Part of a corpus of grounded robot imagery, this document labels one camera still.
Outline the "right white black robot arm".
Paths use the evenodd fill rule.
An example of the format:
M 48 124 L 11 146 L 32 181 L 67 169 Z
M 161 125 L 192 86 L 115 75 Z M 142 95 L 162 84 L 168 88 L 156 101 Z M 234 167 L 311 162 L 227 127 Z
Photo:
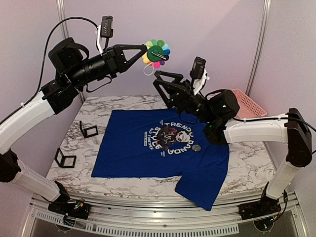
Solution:
M 155 72 L 154 87 L 165 105 L 178 114 L 192 114 L 205 123 L 204 134 L 209 143 L 227 145 L 239 142 L 280 142 L 288 152 L 276 174 L 266 185 L 262 199 L 255 205 L 259 215 L 266 215 L 302 167 L 311 163 L 313 127 L 304 121 L 296 108 L 287 113 L 265 118 L 236 118 L 240 109 L 231 90 L 219 89 L 201 96 L 196 81 L 183 80 L 182 74 Z

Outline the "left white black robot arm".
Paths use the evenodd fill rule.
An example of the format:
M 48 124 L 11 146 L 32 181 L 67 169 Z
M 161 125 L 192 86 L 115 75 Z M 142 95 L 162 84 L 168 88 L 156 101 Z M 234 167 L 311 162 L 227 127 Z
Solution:
M 70 214 L 73 203 L 57 181 L 51 181 L 28 168 L 11 146 L 42 121 L 68 108 L 84 86 L 126 72 L 146 52 L 147 47 L 116 44 L 98 55 L 84 58 L 88 49 L 73 38 L 58 43 L 48 54 L 56 70 L 55 79 L 45 84 L 36 96 L 0 126 L 0 181 L 14 183 L 42 196 L 62 214 Z

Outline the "blue printed t-shirt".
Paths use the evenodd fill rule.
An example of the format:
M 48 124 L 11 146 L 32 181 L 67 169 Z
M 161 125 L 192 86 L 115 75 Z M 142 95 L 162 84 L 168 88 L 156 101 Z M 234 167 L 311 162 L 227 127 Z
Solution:
M 204 127 L 175 110 L 113 110 L 91 176 L 178 176 L 175 192 L 210 211 L 225 181 L 230 151 L 210 144 Z M 193 151 L 195 144 L 199 152 Z

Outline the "silver round brooch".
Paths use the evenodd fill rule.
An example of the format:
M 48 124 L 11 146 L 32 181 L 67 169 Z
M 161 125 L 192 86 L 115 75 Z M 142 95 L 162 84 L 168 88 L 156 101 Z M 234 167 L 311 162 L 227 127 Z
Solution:
M 199 152 L 201 150 L 201 146 L 195 144 L 195 145 L 192 146 L 192 149 L 193 149 L 194 152 Z

